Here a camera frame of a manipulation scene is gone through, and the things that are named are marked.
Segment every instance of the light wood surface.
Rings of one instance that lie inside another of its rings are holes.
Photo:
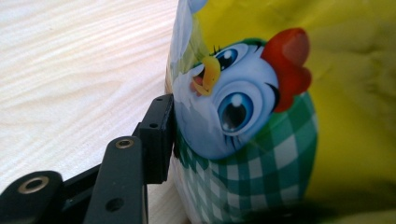
[[[177,0],[0,2],[0,191],[34,171],[101,162],[164,93]],[[172,174],[150,223],[188,222]]]

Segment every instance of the snack package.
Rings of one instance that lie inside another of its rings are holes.
[[[394,6],[179,1],[166,87],[191,222],[396,214]]]

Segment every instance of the yellow beak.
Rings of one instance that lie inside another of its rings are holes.
[[[210,95],[212,93],[213,87],[220,77],[220,64],[219,60],[215,57],[204,57],[202,59],[202,64],[204,65],[204,77],[202,79],[202,85],[198,84],[194,77],[192,78],[192,84],[194,88],[202,95]]]

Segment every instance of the green checkered scarf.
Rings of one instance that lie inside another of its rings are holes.
[[[295,97],[288,111],[275,113],[249,143],[222,160],[200,157],[178,132],[179,160],[173,163],[178,190],[192,204],[190,216],[206,223],[245,222],[255,212],[298,202],[311,174],[317,135],[308,93]]]

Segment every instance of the round joint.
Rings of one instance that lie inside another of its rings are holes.
[[[121,139],[120,141],[118,141],[116,143],[117,148],[127,148],[127,147],[131,147],[133,145],[134,145],[134,141],[132,141],[130,139]]]
[[[34,192],[38,192],[48,185],[50,179],[46,176],[37,176],[32,179],[26,180],[23,184],[18,188],[18,192],[21,194],[31,194]]]

